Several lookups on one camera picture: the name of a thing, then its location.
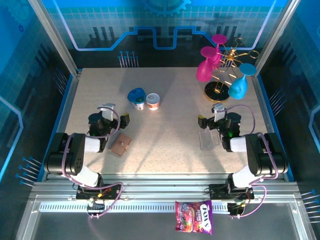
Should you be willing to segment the tan leather card holder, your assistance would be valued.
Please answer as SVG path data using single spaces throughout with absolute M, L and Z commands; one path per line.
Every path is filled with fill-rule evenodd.
M 128 135 L 121 132 L 109 147 L 109 151 L 118 156 L 123 156 L 128 150 L 131 142 L 132 139 Z

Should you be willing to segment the clear plastic box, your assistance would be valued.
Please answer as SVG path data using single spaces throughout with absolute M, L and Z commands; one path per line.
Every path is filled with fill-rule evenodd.
M 211 151 L 220 145 L 219 133 L 209 128 L 201 129 L 198 132 L 199 146 L 202 151 Z

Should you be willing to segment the white jar with blue lid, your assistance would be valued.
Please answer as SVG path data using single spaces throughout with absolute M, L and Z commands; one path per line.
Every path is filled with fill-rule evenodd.
M 142 88 L 135 88 L 127 95 L 128 101 L 136 110 L 143 110 L 145 108 L 146 93 Z

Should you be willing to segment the small can with orange label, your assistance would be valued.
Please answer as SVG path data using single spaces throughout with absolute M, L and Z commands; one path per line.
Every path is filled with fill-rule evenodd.
M 147 107 L 152 111 L 156 111 L 160 106 L 160 96 L 157 93 L 148 94 L 145 101 Z

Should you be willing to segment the blue wine glass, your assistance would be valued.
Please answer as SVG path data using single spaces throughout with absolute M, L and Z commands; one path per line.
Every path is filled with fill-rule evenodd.
M 228 95 L 236 100 L 241 100 L 247 93 L 248 81 L 247 76 L 253 76 L 256 74 L 257 69 L 250 63 L 243 63 L 239 66 L 242 77 L 237 78 L 229 87 Z

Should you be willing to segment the large pink wine glass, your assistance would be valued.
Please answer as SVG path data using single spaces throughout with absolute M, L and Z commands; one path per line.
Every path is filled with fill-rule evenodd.
M 205 58 L 205 60 L 202 61 L 197 68 L 196 79 L 199 82 L 208 82 L 217 65 L 217 50 L 214 47 L 205 46 L 200 50 L 200 54 Z

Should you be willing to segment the small pink wine glass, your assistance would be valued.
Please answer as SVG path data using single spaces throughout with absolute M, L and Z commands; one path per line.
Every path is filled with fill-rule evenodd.
M 216 47 L 210 48 L 210 62 L 213 70 L 220 67 L 222 63 L 221 60 L 224 58 L 222 51 L 220 50 L 220 45 L 224 45 L 227 42 L 227 37 L 222 34 L 215 34 L 212 36 L 212 41 L 216 44 Z

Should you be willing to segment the purple candy bag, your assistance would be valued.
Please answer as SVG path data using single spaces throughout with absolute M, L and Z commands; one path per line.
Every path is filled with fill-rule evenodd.
M 212 201 L 175 202 L 177 232 L 213 235 Z

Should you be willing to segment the aluminium table side rail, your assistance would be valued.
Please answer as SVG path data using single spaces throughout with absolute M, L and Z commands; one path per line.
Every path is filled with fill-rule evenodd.
M 284 154 L 286 155 L 286 151 L 281 140 L 279 129 L 277 127 L 276 120 L 271 109 L 271 105 L 269 103 L 269 98 L 263 84 L 262 77 L 260 76 L 260 74 L 258 74 L 257 76 L 252 76 L 251 78 L 259 102 L 264 124 L 266 126 L 266 130 L 268 133 L 275 133 L 277 135 L 282 149 L 284 150 Z
M 74 98 L 76 95 L 77 87 L 79 84 L 79 80 L 82 74 L 82 69 L 78 69 L 78 74 L 76 77 L 70 75 L 65 92 L 62 97 L 62 101 L 59 107 L 59 111 L 56 117 L 56 121 L 52 130 L 52 134 L 49 140 L 48 148 L 49 150 L 51 143 L 53 142 L 53 138 L 56 133 L 63 133 L 68 124 L 68 120 L 70 117 L 72 105 L 74 102 Z

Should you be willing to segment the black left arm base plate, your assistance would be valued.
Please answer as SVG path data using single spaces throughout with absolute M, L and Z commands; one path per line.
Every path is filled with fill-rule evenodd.
M 120 192 L 121 186 L 116 185 L 106 189 L 88 189 L 82 186 L 72 185 L 72 188 L 76 190 L 77 200 L 89 200 L 94 198 L 95 200 L 115 200 Z

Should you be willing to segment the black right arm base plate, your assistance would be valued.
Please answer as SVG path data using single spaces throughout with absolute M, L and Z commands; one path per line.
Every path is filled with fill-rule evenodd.
M 254 200 L 252 188 L 231 187 L 227 184 L 209 184 L 208 194 L 211 200 Z

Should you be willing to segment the long aluminium base rail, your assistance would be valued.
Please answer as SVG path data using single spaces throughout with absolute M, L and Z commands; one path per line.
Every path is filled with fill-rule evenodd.
M 123 183 L 122 197 L 136 200 L 203 199 L 204 189 L 210 184 L 224 184 L 227 173 L 115 173 L 103 174 L 105 183 Z M 60 176 L 49 174 L 45 181 L 36 182 L 31 196 L 48 195 L 50 200 L 76 194 L 73 183 Z

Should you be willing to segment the aluminium frame post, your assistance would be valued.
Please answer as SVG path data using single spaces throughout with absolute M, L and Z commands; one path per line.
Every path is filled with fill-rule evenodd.
M 260 71 L 262 70 L 263 66 L 267 62 L 269 56 L 271 55 L 273 49 L 275 48 L 277 42 L 279 41 L 280 37 L 282 36 L 284 30 L 286 29 L 289 21 L 291 20 L 293 14 L 295 13 L 298 5 L 300 4 L 301 0 L 287 0 L 286 5 L 284 6 L 281 14 L 277 22 L 275 23 L 256 63 L 256 74 L 257 76 Z
M 58 51 L 70 74 L 76 78 L 78 76 L 78 68 L 44 4 L 41 0 L 28 0 L 28 2 L 41 22 L 54 47 Z

